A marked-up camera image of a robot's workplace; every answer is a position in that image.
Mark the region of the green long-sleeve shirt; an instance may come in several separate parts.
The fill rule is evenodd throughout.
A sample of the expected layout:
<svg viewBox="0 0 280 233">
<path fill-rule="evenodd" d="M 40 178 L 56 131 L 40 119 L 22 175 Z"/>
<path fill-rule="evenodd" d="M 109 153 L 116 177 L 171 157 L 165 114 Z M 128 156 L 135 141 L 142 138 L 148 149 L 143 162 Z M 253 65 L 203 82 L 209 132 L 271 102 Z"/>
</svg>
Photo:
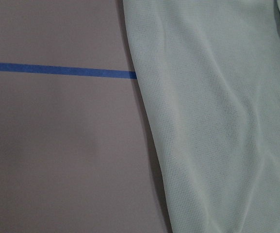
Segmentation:
<svg viewBox="0 0 280 233">
<path fill-rule="evenodd" d="M 280 0 L 126 0 L 175 233 L 280 233 Z"/>
</svg>

